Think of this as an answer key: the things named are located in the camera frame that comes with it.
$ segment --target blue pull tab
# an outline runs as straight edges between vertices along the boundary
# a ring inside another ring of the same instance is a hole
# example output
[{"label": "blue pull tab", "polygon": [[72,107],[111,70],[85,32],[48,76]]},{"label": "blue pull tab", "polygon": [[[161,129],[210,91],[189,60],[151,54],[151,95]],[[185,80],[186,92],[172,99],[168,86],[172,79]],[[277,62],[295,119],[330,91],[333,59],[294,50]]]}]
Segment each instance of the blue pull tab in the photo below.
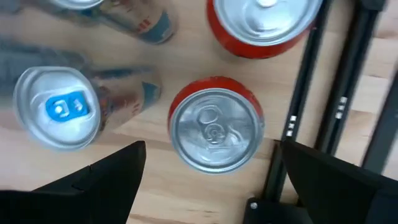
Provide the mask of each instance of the blue pull tab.
[{"label": "blue pull tab", "polygon": [[45,109],[50,118],[58,122],[79,118],[90,112],[82,91],[53,96],[45,102]]}]

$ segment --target can rim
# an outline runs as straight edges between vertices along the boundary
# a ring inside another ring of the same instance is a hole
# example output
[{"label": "can rim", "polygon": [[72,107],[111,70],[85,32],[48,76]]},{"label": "can rim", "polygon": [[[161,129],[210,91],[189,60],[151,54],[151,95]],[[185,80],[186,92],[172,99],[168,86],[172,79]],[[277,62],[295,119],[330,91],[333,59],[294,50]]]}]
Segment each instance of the can rim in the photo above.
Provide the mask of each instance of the can rim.
[{"label": "can rim", "polygon": [[50,0],[57,6],[66,8],[66,9],[73,9],[73,10],[85,10],[95,7],[101,4],[104,0],[90,0],[90,1],[71,1],[71,0]]},{"label": "can rim", "polygon": [[[25,101],[28,98],[27,94],[29,93],[28,90],[26,90],[26,85],[29,85],[33,82],[36,81],[36,79],[43,73],[49,72],[49,71],[68,71],[74,76],[78,77],[81,81],[83,81],[84,84],[86,84],[87,89],[90,91],[91,94],[96,96],[95,89],[91,85],[91,82],[89,79],[87,79],[81,72],[74,68],[69,68],[69,67],[30,67],[28,68],[18,79],[14,93],[13,93],[13,107],[14,107],[14,112],[16,114],[18,122],[21,124],[22,127],[27,130],[31,136],[39,140],[41,143],[45,144],[46,146],[56,149],[59,151],[76,151],[81,148],[86,147],[90,143],[93,142],[93,140],[97,137],[99,130],[100,130],[100,124],[101,124],[101,119],[98,119],[98,122],[95,125],[95,129],[92,130],[90,135],[88,135],[87,138],[82,139],[78,144],[61,144],[59,141],[57,141],[54,138],[51,138],[48,134],[45,134],[40,127],[38,127],[37,123],[27,114],[27,113],[22,113],[22,110],[26,106]],[[100,117],[100,103],[98,99],[94,100],[95,104],[95,116]]]},{"label": "can rim", "polygon": [[267,47],[267,46],[272,46],[272,45],[279,45],[284,42],[288,42],[292,39],[294,39],[296,36],[300,35],[302,32],[304,32],[313,22],[313,20],[316,18],[319,9],[321,7],[322,1],[321,0],[316,0],[316,2],[311,3],[311,8],[310,12],[311,14],[304,16],[304,18],[301,18],[299,20],[299,23],[297,26],[291,27],[289,31],[285,32],[282,35],[267,39],[267,40],[261,40],[261,39],[255,39],[249,35],[244,35],[241,30],[236,29],[236,24],[228,22],[228,18],[225,12],[225,8],[223,7],[222,3],[224,0],[210,0],[213,1],[214,9],[216,12],[216,16],[222,24],[223,28],[233,37],[237,38],[241,42],[244,42],[249,45],[254,45],[254,46],[259,46],[259,47]]},{"label": "can rim", "polygon": [[[190,158],[190,156],[183,150],[183,147],[181,147],[180,143],[178,140],[176,140],[176,132],[177,132],[177,122],[178,118],[181,116],[181,112],[183,111],[184,107],[189,105],[189,102],[194,100],[195,98],[201,97],[203,95],[208,95],[211,93],[224,93],[228,95],[229,97],[236,98],[237,100],[240,100],[243,105],[246,107],[247,112],[249,113],[250,117],[252,118],[252,122],[254,123],[255,127],[255,137],[254,140],[250,143],[248,148],[252,148],[250,150],[247,150],[248,153],[243,154],[237,162],[235,162],[233,165],[228,165],[228,166],[219,166],[219,167],[212,167],[212,166],[205,166],[204,164],[199,164],[196,163],[194,160]],[[230,172],[233,172],[237,170],[238,168],[242,167],[245,165],[248,161],[250,161],[251,158],[255,155],[257,152],[263,137],[264,137],[264,119],[261,119],[261,117],[257,114],[256,109],[254,106],[250,103],[249,100],[247,100],[245,97],[240,95],[239,93],[236,93],[235,91],[225,89],[225,88],[207,88],[204,90],[196,91],[192,93],[191,95],[187,96],[184,100],[182,100],[178,106],[174,109],[174,112],[171,116],[171,122],[169,125],[169,133],[171,137],[171,142],[175,150],[178,152],[178,155],[180,158],[188,164],[190,167],[193,167],[194,169],[206,173],[206,174],[211,174],[211,175],[220,175],[220,174],[227,174]]]}]

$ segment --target wood grain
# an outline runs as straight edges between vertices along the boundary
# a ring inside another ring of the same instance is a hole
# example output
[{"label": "wood grain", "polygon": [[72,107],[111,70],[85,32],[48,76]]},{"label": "wood grain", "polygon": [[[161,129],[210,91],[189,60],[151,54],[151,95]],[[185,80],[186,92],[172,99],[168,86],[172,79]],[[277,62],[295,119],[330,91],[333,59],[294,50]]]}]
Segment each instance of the wood grain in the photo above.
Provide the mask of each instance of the wood grain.
[{"label": "wood grain", "polygon": [[[159,69],[164,93],[154,107],[92,146],[72,153],[42,148],[15,122],[11,109],[0,112],[0,188],[32,190],[106,157],[138,139],[147,143],[144,178],[128,223],[241,223],[250,194],[259,195],[271,158],[272,139],[280,139],[301,62],[305,39],[290,51],[267,60],[248,60],[227,53],[205,19],[205,1],[174,0],[178,32],[163,45],[151,46],[99,26],[84,29],[26,9],[0,16],[0,34],[23,42],[83,52],[99,67],[148,64]],[[352,2],[336,0],[323,40],[298,140],[313,146],[331,82],[344,44]],[[374,34],[369,56],[337,156],[361,162],[398,56],[398,0],[390,1]],[[166,111],[188,83],[212,75],[242,82],[264,108],[266,133],[254,159],[228,175],[201,174],[184,164],[170,144]],[[386,175],[396,176],[397,154]],[[283,201],[297,198],[289,180]]]}]

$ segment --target red can label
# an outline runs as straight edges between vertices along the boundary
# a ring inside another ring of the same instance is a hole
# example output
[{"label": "red can label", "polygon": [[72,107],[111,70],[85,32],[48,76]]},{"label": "red can label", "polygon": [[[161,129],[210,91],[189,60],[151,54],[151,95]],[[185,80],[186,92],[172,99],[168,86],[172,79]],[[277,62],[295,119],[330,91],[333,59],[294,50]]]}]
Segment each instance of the red can label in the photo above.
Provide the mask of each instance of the red can label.
[{"label": "red can label", "polygon": [[269,58],[282,54],[291,49],[306,32],[302,32],[293,39],[277,45],[256,46],[244,43],[228,33],[218,19],[214,5],[215,0],[207,0],[207,18],[211,30],[218,42],[229,52],[245,58]]},{"label": "red can label", "polygon": [[244,85],[242,85],[240,82],[232,79],[232,78],[227,78],[227,77],[209,77],[209,78],[204,78],[202,80],[198,80],[195,82],[192,82],[191,84],[187,85],[184,87],[174,98],[170,109],[169,109],[169,116],[167,119],[167,126],[170,127],[170,120],[171,117],[173,116],[173,113],[175,109],[179,106],[179,104],[188,96],[191,94],[194,94],[198,91],[201,90],[206,90],[210,88],[223,88],[227,90],[231,90],[235,93],[240,94],[241,96],[245,97],[254,107],[256,110],[257,115],[260,118],[264,117],[264,113],[262,111],[260,102],[258,102],[257,98],[254,96],[254,94],[248,90]]}]

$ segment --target screw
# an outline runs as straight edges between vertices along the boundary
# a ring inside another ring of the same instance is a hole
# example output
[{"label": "screw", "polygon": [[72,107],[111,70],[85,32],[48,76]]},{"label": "screw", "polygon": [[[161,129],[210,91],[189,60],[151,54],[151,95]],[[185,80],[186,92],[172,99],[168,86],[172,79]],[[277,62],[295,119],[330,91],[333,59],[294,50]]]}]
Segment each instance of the screw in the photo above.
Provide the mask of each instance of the screw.
[{"label": "screw", "polygon": [[258,204],[256,202],[250,203],[251,209],[257,209]]}]

